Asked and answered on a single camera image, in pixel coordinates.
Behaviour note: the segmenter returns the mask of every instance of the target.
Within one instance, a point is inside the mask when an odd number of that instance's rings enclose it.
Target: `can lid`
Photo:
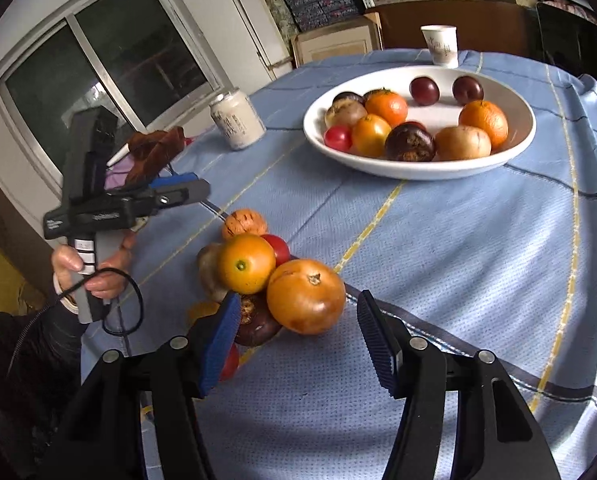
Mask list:
[[[235,88],[232,88],[231,90],[228,90],[227,92],[222,92],[221,94],[218,94],[210,102],[210,106],[214,106],[215,104],[220,103],[221,101],[224,101],[225,99],[232,97],[235,93],[237,93],[239,91],[240,91],[240,89],[238,87],[235,87]]]

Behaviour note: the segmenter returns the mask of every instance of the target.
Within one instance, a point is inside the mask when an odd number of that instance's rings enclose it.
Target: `can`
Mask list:
[[[217,95],[210,103],[210,115],[233,150],[247,148],[266,131],[251,101],[239,88]]]

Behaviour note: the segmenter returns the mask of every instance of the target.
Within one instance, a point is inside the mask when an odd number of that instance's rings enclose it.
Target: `oval bowl of fruit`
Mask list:
[[[522,153],[536,118],[488,76],[438,66],[380,70],[320,96],[303,119],[307,140],[378,176],[444,180],[483,173]]]

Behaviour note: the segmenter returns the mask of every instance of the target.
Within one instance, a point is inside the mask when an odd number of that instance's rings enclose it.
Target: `white plate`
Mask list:
[[[422,75],[431,77],[439,86],[441,98],[435,105],[419,106],[410,95],[410,82]],[[446,126],[456,126],[462,107],[452,96],[452,84],[457,77],[462,75],[476,78],[483,87],[484,98],[498,105],[507,116],[509,134],[497,153],[474,160],[396,162],[338,152],[323,143],[323,134],[326,130],[323,120],[325,111],[332,105],[335,95],[343,91],[352,91],[363,95],[376,88],[389,88],[407,99],[410,105],[408,121],[421,121],[431,134],[436,134]],[[499,83],[491,77],[440,66],[402,66],[362,75],[327,91],[307,109],[303,119],[303,129],[307,140],[317,150],[356,170],[390,178],[445,180],[462,178],[497,168],[523,152],[534,138],[536,118],[524,98],[509,86]]]

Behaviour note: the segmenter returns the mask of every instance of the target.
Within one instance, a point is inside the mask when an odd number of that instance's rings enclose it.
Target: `window frame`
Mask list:
[[[43,22],[32,28],[0,62],[0,113],[23,153],[57,197],[61,196],[61,170],[51,161],[25,123],[5,82],[38,47],[61,28],[70,28],[83,55],[92,66],[106,92],[114,101],[118,110],[125,116],[128,123],[138,132],[167,129],[176,123],[185,121],[207,107],[217,94],[230,86],[227,74],[218,63],[210,45],[205,40],[205,36],[198,28],[184,2],[182,0],[158,0],[174,25],[176,32],[181,36],[183,43],[206,77],[207,82],[165,110],[151,123],[143,124],[125,97],[123,97],[116,83],[102,65],[101,60],[96,56],[92,45],[85,37],[76,19],[76,14],[80,10],[96,1],[70,0],[60,9],[50,14]]]

